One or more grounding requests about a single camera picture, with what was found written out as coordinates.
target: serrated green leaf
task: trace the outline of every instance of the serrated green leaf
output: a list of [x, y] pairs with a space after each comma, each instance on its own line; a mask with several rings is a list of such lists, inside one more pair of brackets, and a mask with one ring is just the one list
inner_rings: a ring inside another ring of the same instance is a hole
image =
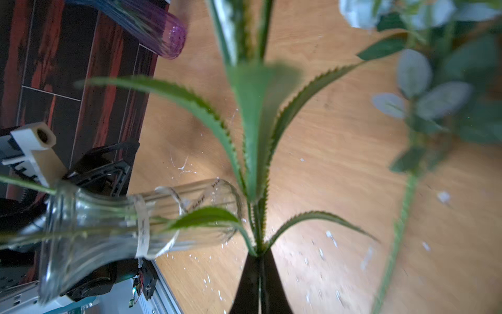
[[232, 213], [221, 208], [207, 206], [196, 211], [180, 216], [169, 225], [169, 230], [178, 230], [193, 227], [231, 227], [237, 229], [244, 238], [249, 253], [256, 256], [256, 251], [251, 240], [239, 219]]
[[300, 80], [300, 72], [283, 64], [241, 64], [227, 71], [245, 134], [246, 191], [251, 203], [263, 193], [277, 111]]
[[223, 62], [236, 65], [251, 59], [249, 12], [246, 0], [206, 0]]
[[116, 85], [124, 88], [132, 88], [144, 92], [156, 93], [167, 98], [180, 107], [191, 112], [203, 124], [211, 129], [220, 141], [232, 165], [237, 182], [242, 190], [245, 189], [244, 179], [240, 171], [235, 147], [230, 138], [225, 123], [221, 121], [214, 109], [199, 96], [189, 92], [184, 87], [173, 83], [156, 80], [147, 76], [133, 76], [130, 78], [94, 77], [86, 80], [89, 85]]
[[367, 233], [363, 229], [354, 226], [353, 224], [349, 223], [347, 220], [341, 218], [340, 216], [327, 213], [327, 212], [318, 212], [318, 211], [312, 211], [312, 212], [307, 212], [307, 213], [302, 213], [299, 215], [294, 216], [293, 218], [289, 219], [286, 223], [284, 223], [278, 230], [277, 232], [270, 238], [270, 240], [267, 243], [267, 247], [265, 249], [265, 252], [274, 245], [276, 240], [286, 231], [289, 229], [289, 227], [294, 226], [297, 223], [300, 223], [305, 220], [310, 220], [310, 219], [320, 219], [320, 220], [326, 220], [330, 221], [333, 223], [337, 223], [339, 225], [342, 225], [344, 227], [347, 227], [349, 229], [352, 229], [354, 231], [357, 231], [361, 234], [364, 234], [365, 236], [368, 236], [376, 241], [378, 241], [377, 238], [372, 236], [371, 234]]
[[328, 86], [337, 79], [343, 77], [347, 73], [354, 70], [360, 64], [344, 66], [341, 68], [335, 68], [324, 74], [317, 76], [315, 79], [310, 81], [296, 96], [292, 101], [282, 110], [274, 129], [272, 136], [272, 146], [269, 163], [272, 160], [272, 156], [279, 144], [284, 131], [288, 125], [293, 121], [296, 114], [300, 112], [303, 106], [312, 98], [317, 92], [322, 90], [324, 87]]

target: eucalyptus leaf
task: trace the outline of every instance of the eucalyptus leaf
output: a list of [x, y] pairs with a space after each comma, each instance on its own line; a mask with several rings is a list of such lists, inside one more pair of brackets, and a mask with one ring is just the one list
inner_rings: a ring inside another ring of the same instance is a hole
[[496, 73], [499, 56], [495, 35], [486, 34], [469, 41], [440, 65], [435, 84], [463, 81], [473, 84], [476, 90], [484, 90]]
[[383, 15], [380, 17], [380, 22], [376, 25], [376, 30], [378, 32], [382, 32], [385, 30], [393, 30], [393, 29], [406, 29], [406, 25], [403, 20], [399, 16], [399, 13], [392, 12], [387, 15]]
[[465, 82], [441, 84], [418, 100], [417, 115], [434, 120], [454, 113], [469, 101], [472, 90], [472, 85]]
[[403, 100], [396, 94], [383, 92], [373, 96], [373, 105], [384, 114], [403, 119], [406, 116]]
[[458, 117], [458, 136], [467, 142], [502, 141], [502, 101], [481, 101]]
[[427, 150], [423, 147], [411, 147], [397, 157], [389, 167], [392, 172], [406, 172], [415, 169]]
[[385, 37], [359, 52], [357, 56], [365, 61], [390, 56], [404, 49], [407, 36], [407, 33], [399, 33]]
[[398, 86], [406, 98], [422, 94], [431, 81], [432, 68], [427, 58], [418, 51], [403, 50], [398, 62]]
[[419, 116], [409, 117], [406, 124], [415, 132], [434, 135], [440, 132], [446, 132], [448, 129], [434, 120], [425, 120]]

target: glass vase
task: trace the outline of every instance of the glass vase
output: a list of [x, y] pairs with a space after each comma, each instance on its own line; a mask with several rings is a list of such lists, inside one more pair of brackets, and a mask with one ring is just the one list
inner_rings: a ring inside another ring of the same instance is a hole
[[50, 198], [40, 259], [39, 301], [58, 297], [96, 268], [134, 257], [220, 244], [230, 227], [170, 231], [170, 220], [204, 206], [224, 208], [241, 219], [236, 189], [210, 179], [149, 193], [107, 197], [61, 181]]

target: wooden table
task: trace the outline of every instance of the wooden table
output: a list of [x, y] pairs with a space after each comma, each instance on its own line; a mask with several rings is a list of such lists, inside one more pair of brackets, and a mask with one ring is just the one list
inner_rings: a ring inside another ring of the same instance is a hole
[[[170, 12], [188, 23], [189, 37], [178, 59], [159, 59], [155, 76], [187, 85], [210, 101], [240, 147], [239, 112], [204, 2], [176, 1]], [[351, 29], [333, 0], [281, 0], [274, 13], [268, 59], [302, 68], [305, 82], [328, 68], [357, 62], [355, 53], [379, 37]], [[294, 214], [327, 210], [381, 240], [320, 221], [285, 233], [273, 253], [295, 313], [370, 310], [404, 192], [405, 177], [387, 166], [405, 148], [405, 125], [370, 102], [377, 92], [397, 91], [395, 66], [395, 56], [371, 62], [325, 88], [279, 145], [271, 171], [268, 236]], [[131, 192], [217, 176], [235, 183], [209, 129], [169, 101], [150, 97], [140, 142]], [[383, 313], [501, 308], [501, 159], [500, 147], [459, 144], [421, 182]], [[448, 204], [437, 199], [441, 191], [451, 195]], [[223, 248], [177, 252], [157, 262], [185, 313], [224, 313], [245, 257], [243, 240], [235, 236]]]

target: plant stem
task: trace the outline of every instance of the plant stem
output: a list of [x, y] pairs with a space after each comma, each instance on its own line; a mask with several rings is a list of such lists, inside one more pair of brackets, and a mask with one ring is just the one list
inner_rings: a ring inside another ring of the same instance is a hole
[[413, 202], [413, 196], [415, 195], [415, 190], [419, 181], [418, 171], [414, 170], [408, 177], [408, 182], [406, 184], [406, 192], [403, 200], [403, 207], [401, 208], [401, 216], [399, 220], [394, 224], [394, 243], [392, 244], [392, 249], [387, 259], [387, 266], [385, 269], [385, 274], [380, 284], [378, 294], [373, 302], [373, 308], [371, 314], [379, 314], [380, 309], [384, 303], [385, 295], [391, 283], [392, 273], [394, 272], [394, 267], [396, 265], [396, 259], [399, 253], [399, 248], [401, 240], [403, 239], [403, 234], [406, 228], [406, 223], [408, 222], [408, 217], [410, 215], [410, 207]]
[[35, 190], [35, 191], [38, 191], [38, 192], [42, 192], [42, 193], [47, 193], [47, 194], [50, 194], [50, 195], [56, 194], [56, 190], [54, 190], [52, 188], [44, 187], [44, 186], [42, 186], [40, 184], [36, 184], [36, 183], [33, 183], [33, 182], [25, 181], [25, 180], [22, 180], [22, 179], [19, 179], [19, 178], [9, 177], [9, 176], [6, 176], [6, 175], [1, 175], [0, 174], [0, 182], [7, 183], [7, 184], [15, 184], [15, 185], [20, 186], [20, 187], [29, 188], [29, 189], [32, 189], [32, 190]]

